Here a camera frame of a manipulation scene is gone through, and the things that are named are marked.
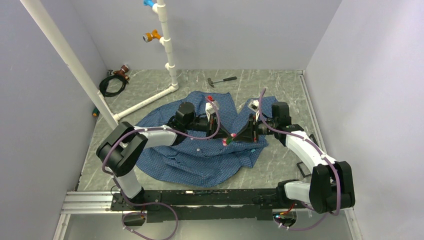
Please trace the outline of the pink flower brooch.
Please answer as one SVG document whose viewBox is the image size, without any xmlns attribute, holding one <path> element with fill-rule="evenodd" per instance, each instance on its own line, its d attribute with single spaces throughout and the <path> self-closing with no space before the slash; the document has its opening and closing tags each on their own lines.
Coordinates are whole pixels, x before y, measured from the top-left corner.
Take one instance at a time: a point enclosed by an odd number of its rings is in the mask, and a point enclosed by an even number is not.
<svg viewBox="0 0 424 240">
<path fill-rule="evenodd" d="M 228 135 L 226 138 L 222 139 L 222 145 L 224 147 L 228 146 L 236 137 L 237 135 L 235 133 L 231 133 L 230 135 Z"/>
</svg>

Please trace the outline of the blue checkered shirt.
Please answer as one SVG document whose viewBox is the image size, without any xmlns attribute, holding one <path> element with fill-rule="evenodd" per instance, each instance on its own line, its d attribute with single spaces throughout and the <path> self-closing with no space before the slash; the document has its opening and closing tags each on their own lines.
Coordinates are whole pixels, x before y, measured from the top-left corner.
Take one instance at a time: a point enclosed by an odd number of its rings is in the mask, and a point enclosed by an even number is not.
<svg viewBox="0 0 424 240">
<path fill-rule="evenodd" d="M 206 96 L 212 96 L 214 100 L 217 100 L 221 126 L 230 133 L 238 133 L 247 123 L 250 113 L 253 113 L 247 106 L 237 112 L 229 92 L 193 91 L 186 98 L 167 103 L 151 111 L 136 126 L 165 125 L 183 102 L 192 103 L 196 114 L 205 114 Z M 214 187 L 232 177 L 241 167 L 252 168 L 261 151 L 267 146 L 268 142 L 263 135 L 259 137 L 257 143 L 236 141 L 228 146 L 223 146 L 221 139 L 186 138 L 176 146 L 145 148 L 136 166 L 159 181 Z"/>
</svg>

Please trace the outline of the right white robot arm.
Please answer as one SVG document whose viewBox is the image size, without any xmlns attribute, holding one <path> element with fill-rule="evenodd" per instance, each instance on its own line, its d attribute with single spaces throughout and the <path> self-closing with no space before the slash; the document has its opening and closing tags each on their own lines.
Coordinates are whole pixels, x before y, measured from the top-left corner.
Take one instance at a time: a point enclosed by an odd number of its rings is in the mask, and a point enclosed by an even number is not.
<svg viewBox="0 0 424 240">
<path fill-rule="evenodd" d="M 290 179 L 278 183 L 275 200 L 280 207 L 287 208 L 298 201 L 308 204 L 319 214 L 336 214 L 355 205 L 351 166 L 327 155 L 301 126 L 292 124 L 286 102 L 272 103 L 271 117 L 260 112 L 258 100 L 252 100 L 247 106 L 253 112 L 232 140 L 256 143 L 260 136 L 273 135 L 295 153 L 310 172 L 309 182 Z"/>
</svg>

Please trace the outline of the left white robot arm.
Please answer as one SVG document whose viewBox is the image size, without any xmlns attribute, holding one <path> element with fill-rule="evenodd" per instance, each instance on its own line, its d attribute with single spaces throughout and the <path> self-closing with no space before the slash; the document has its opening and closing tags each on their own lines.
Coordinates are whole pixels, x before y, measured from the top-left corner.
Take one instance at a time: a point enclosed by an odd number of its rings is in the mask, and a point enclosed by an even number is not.
<svg viewBox="0 0 424 240">
<path fill-rule="evenodd" d="M 102 161 L 102 170 L 111 175 L 124 204 L 131 210 L 139 209 L 145 202 L 145 190 L 138 182 L 134 168 L 144 149 L 176 146 L 182 143 L 188 131 L 204 132 L 204 140 L 228 139 L 231 134 L 221 124 L 216 101 L 207 101 L 205 116 L 197 116 L 190 102 L 179 105 L 167 124 L 156 127 L 137 127 L 120 123 L 101 143 L 96 156 Z"/>
</svg>

